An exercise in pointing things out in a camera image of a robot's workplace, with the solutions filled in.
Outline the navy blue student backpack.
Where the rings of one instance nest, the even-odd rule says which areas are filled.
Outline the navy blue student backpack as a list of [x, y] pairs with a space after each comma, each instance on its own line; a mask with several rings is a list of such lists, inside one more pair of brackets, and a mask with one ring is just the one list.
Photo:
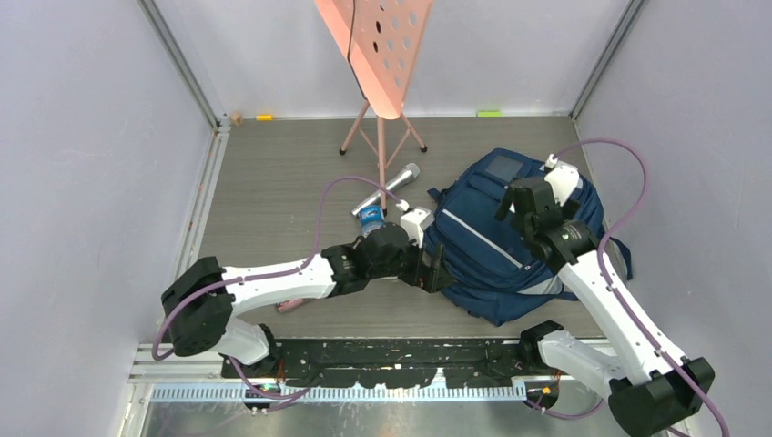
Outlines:
[[507, 183], [544, 174], [543, 162], [496, 148], [449, 187], [428, 191], [435, 207], [423, 246], [428, 253], [443, 247], [443, 265], [454, 278], [441, 293], [494, 326], [517, 320], [553, 299], [577, 299], [530, 254], [510, 225], [494, 217]]

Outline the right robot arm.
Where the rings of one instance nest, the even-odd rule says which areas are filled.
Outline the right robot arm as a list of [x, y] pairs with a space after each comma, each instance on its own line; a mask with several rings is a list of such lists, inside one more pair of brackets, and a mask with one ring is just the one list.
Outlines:
[[564, 210], [575, 184], [515, 178], [495, 217], [509, 219], [523, 245], [568, 286], [593, 316], [615, 355], [574, 338], [553, 322], [526, 332], [520, 362], [531, 373], [568, 373], [601, 396], [630, 436], [652, 436], [715, 406], [715, 379], [704, 358], [689, 359], [646, 316], [605, 259], [601, 240]]

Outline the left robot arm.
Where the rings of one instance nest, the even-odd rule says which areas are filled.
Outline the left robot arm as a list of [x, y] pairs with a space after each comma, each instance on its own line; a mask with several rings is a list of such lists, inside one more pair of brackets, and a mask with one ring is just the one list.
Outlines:
[[395, 278], [435, 293], [453, 284], [444, 253], [425, 255], [417, 239], [388, 223], [351, 243], [330, 246], [308, 259], [253, 268], [222, 267], [214, 257], [197, 260], [161, 295], [165, 319], [155, 339], [157, 361], [170, 352], [190, 357], [205, 351], [270, 376], [279, 353], [269, 329], [250, 325], [240, 314], [288, 300], [324, 300], [364, 290], [376, 279]]

